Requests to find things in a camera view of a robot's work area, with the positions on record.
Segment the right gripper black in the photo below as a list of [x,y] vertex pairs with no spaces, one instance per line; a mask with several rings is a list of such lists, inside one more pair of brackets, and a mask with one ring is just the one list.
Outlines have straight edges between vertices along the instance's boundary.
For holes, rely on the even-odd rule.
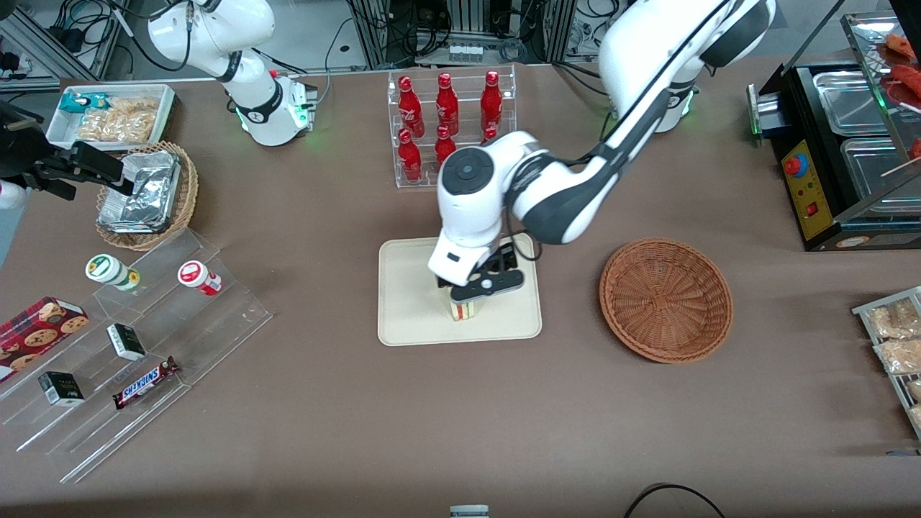
[[[124,176],[124,163],[86,142],[69,150],[51,145],[40,128],[40,119],[17,111],[1,101],[1,178],[17,186],[73,201],[76,187],[66,181],[95,183],[131,196],[135,185]],[[50,177],[39,174],[39,166],[50,159]]]

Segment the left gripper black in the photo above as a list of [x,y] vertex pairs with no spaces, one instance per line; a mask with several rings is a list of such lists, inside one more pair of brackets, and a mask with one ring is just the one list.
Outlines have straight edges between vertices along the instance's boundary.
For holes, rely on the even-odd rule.
[[486,261],[471,272],[472,276],[480,276],[469,280],[464,286],[453,284],[450,287],[450,300],[454,303],[465,303],[481,297],[481,292],[486,297],[516,291],[525,282],[525,276],[519,269],[519,257],[514,243],[502,243],[496,252]]

